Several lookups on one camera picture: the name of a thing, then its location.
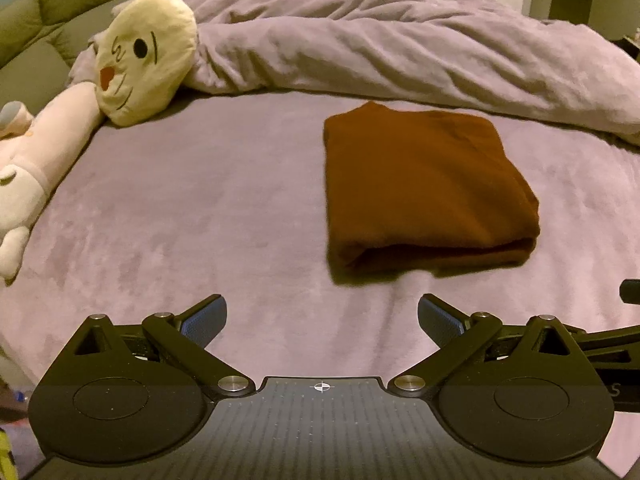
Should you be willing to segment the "rust brown knit cardigan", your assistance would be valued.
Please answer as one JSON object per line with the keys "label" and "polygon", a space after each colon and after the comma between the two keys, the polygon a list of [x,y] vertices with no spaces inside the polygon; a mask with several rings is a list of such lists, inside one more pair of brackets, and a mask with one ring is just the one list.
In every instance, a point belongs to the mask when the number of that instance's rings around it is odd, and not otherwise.
{"label": "rust brown knit cardigan", "polygon": [[480,116],[367,102],[326,118],[328,260],[337,272],[519,266],[539,200]]}

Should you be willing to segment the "lilac bed sheet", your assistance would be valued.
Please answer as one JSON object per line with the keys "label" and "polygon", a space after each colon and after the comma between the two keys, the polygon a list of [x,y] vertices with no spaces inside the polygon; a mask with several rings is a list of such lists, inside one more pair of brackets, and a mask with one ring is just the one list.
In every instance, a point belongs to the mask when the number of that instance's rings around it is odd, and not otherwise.
{"label": "lilac bed sheet", "polygon": [[305,93],[186,96],[157,119],[104,125],[38,221],[1,291],[1,343],[32,379],[93,318],[140,324],[211,294],[228,322],[210,345],[262,382],[208,408],[155,460],[96,468],[54,456],[36,479],[634,479],[639,419],[619,414],[598,457],[498,463],[451,439],[390,378],[435,345],[431,292],[508,324],[552,314],[597,332],[637,324],[620,300],[639,273],[639,153],[605,133],[492,116],[539,200],[521,266],[462,273],[341,273],[326,248],[326,118],[355,99]]}

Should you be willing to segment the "cream cat plush toy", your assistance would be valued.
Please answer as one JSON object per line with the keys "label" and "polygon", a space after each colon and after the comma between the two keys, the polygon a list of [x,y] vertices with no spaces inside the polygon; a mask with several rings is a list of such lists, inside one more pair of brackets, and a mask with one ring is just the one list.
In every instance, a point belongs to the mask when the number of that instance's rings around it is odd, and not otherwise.
{"label": "cream cat plush toy", "polygon": [[183,0],[130,0],[96,44],[92,74],[37,115],[1,110],[14,148],[1,168],[1,276],[20,270],[30,231],[103,119],[128,127],[162,112],[194,63],[198,26]]}

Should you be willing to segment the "olive green headboard cushion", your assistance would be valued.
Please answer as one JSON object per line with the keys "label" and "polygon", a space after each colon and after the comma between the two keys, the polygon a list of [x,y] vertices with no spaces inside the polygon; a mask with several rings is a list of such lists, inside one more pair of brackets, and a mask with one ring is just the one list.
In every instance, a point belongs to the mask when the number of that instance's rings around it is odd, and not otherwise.
{"label": "olive green headboard cushion", "polygon": [[66,85],[89,39],[127,0],[15,0],[1,9],[1,102],[37,114]]}

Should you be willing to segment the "lilac rumpled duvet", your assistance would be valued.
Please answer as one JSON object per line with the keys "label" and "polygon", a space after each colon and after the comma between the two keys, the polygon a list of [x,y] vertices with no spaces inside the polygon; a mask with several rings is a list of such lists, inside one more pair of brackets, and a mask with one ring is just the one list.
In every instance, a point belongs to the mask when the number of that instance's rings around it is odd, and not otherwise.
{"label": "lilac rumpled duvet", "polygon": [[639,65],[585,25],[494,0],[183,0],[188,87],[370,96],[555,122],[639,141]]}

